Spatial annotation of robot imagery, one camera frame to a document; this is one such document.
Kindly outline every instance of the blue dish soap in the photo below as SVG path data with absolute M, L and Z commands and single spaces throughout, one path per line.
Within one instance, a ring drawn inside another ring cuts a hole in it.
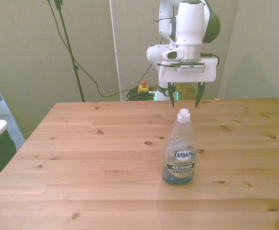
M 162 150 L 163 180 L 187 184 L 193 178 L 199 158 L 199 145 L 188 109 L 181 109 Z

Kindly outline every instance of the white bottle cap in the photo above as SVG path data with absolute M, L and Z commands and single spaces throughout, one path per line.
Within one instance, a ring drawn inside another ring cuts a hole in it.
M 180 109 L 178 114 L 178 121 L 180 123 L 186 123 L 190 121 L 190 113 L 188 109 Z

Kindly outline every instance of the microphone stand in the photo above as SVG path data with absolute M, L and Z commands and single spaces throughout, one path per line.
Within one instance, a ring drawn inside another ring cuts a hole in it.
M 62 11 L 61 11 L 62 10 L 61 5 L 63 5 L 63 0 L 54 0 L 54 2 L 55 2 L 56 9 L 59 12 L 59 16 L 61 18 L 62 25 L 63 25 L 63 28 L 64 28 L 65 37 L 66 37 L 69 53 L 70 53 L 72 64 L 73 64 L 73 70 L 74 70 L 74 73 L 76 74 L 76 78 L 77 78 L 77 82 L 78 82 L 78 89 L 79 89 L 80 94 L 81 94 L 82 102 L 85 102 L 83 91 L 82 91 L 82 87 L 81 87 L 81 83 L 80 83 L 80 79 L 78 77 L 78 66 L 74 62 L 74 57 L 72 55 L 71 46 L 70 46 L 70 43 L 69 43 L 69 39 L 68 39 L 68 35 L 67 35 L 67 30 L 66 30 L 66 27 L 65 27 L 65 23 L 64 23 Z

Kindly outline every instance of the bottle label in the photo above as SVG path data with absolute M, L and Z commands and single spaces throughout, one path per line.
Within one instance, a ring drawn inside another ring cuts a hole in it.
M 189 177 L 193 174 L 195 166 L 194 148 L 175 151 L 167 157 L 168 171 L 178 178 Z

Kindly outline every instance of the dawn logo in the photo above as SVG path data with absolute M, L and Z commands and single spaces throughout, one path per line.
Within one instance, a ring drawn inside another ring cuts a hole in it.
M 178 159 L 179 161 L 187 161 L 192 156 L 193 151 L 191 151 L 190 149 L 183 149 L 174 153 L 174 158 Z

